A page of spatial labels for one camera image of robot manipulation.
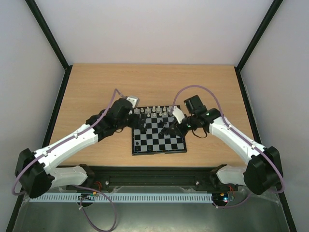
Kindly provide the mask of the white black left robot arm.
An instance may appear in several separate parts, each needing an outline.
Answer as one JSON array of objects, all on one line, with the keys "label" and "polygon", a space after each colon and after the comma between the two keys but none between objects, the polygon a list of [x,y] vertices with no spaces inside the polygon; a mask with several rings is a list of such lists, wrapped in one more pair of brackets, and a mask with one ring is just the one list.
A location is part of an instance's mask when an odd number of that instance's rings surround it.
[{"label": "white black left robot arm", "polygon": [[59,164],[118,130],[142,128],[141,117],[134,113],[138,103],[139,98],[135,96],[119,98],[108,109],[91,116],[80,128],[61,140],[36,151],[28,148],[21,151],[15,176],[16,182],[22,185],[23,193],[37,198],[55,187],[81,186],[89,182],[92,173],[86,165],[60,168]]}]

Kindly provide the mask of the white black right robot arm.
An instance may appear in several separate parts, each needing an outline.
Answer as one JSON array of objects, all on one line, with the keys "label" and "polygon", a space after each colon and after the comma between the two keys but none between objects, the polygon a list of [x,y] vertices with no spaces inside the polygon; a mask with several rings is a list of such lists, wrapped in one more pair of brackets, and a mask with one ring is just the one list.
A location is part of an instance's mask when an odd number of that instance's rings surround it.
[{"label": "white black right robot arm", "polygon": [[175,105],[170,106],[167,112],[174,117],[174,121],[169,127],[163,128],[162,133],[185,137],[189,131],[202,128],[205,134],[223,141],[246,165],[233,167],[223,164],[213,169],[211,185],[215,189],[233,184],[246,186],[256,195],[261,195],[272,187],[283,189],[280,154],[275,147],[265,147],[250,139],[234,127],[218,109],[207,109],[197,95],[186,99],[184,103],[189,115]]}]

